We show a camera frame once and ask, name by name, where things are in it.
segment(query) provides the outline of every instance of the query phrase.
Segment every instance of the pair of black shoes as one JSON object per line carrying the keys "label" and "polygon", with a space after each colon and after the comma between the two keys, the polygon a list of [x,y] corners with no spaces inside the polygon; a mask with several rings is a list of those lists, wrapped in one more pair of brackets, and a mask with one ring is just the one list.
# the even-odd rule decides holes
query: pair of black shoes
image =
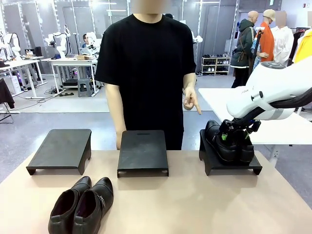
{"label": "pair of black shoes", "polygon": [[220,125],[209,120],[205,138],[224,164],[249,165],[254,158],[254,146],[243,130],[237,130],[226,137],[220,133]]}
{"label": "pair of black shoes", "polygon": [[109,178],[100,179],[92,187],[90,177],[85,176],[58,198],[50,215],[49,233],[97,234],[113,201]]}

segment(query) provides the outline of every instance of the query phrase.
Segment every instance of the dark green jacket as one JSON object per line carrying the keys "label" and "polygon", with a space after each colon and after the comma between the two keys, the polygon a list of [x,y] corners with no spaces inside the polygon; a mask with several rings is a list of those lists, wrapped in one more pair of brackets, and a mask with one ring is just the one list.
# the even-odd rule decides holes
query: dark green jacket
{"label": "dark green jacket", "polygon": [[252,57],[252,45],[256,36],[254,24],[247,19],[243,19],[239,26],[240,35],[237,48],[233,55],[231,66],[248,67],[249,58]]}

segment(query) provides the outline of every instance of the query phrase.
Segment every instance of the beige cap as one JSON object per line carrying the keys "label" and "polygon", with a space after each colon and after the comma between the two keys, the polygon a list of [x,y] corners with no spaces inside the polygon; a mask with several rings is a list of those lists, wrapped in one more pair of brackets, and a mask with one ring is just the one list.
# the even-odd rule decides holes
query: beige cap
{"label": "beige cap", "polygon": [[268,18],[272,19],[273,21],[275,21],[275,11],[272,9],[265,10],[263,12],[263,16],[268,17]]}

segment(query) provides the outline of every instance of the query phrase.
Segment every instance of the man in black t-shirt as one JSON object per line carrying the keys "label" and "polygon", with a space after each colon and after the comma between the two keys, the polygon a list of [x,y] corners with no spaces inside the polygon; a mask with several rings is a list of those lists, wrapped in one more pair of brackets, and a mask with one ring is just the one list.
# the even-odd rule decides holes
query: man in black t-shirt
{"label": "man in black t-shirt", "polygon": [[105,83],[117,149],[126,130],[163,130],[167,150],[181,150],[184,107],[196,107],[193,37],[162,14],[134,14],[104,33],[96,80]]}

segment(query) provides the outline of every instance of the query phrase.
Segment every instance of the black t-shirt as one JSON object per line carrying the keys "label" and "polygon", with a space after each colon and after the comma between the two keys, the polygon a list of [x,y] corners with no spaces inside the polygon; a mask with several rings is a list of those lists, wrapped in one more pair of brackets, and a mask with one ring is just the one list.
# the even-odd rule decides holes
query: black t-shirt
{"label": "black t-shirt", "polygon": [[105,31],[96,80],[119,86],[127,130],[183,131],[183,77],[195,67],[187,25],[130,15]]}

